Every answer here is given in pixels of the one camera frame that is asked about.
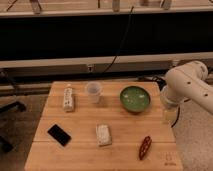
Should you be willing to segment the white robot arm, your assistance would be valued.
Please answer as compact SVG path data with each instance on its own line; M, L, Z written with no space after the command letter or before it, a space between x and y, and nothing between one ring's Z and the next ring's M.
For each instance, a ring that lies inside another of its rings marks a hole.
M213 86L205 82L207 76L207 66L200 61L173 67L165 74L166 85L160 92L164 123L175 123L184 98L191 99L213 115Z

